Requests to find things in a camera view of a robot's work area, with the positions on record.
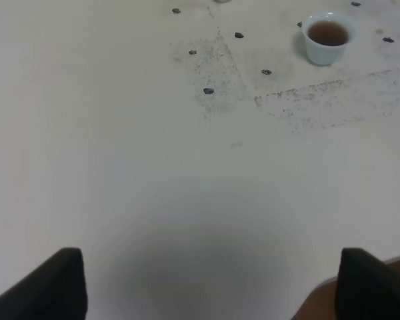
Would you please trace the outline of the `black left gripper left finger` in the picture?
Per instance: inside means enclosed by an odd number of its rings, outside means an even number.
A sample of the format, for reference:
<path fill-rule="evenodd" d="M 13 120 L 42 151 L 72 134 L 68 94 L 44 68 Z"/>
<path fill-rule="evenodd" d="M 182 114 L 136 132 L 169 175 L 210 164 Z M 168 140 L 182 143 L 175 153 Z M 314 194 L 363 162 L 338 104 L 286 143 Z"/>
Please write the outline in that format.
<path fill-rule="evenodd" d="M 0 319 L 85 319 L 87 286 L 79 248 L 58 250 L 0 295 Z"/>

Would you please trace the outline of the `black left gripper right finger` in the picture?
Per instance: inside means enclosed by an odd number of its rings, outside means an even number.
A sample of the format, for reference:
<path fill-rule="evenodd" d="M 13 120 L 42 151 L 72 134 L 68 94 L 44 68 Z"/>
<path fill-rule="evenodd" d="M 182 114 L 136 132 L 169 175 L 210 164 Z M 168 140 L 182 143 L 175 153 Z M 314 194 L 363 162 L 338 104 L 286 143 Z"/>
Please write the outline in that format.
<path fill-rule="evenodd" d="M 337 319 L 400 319 L 400 274 L 363 249 L 343 249 L 335 313 Z"/>

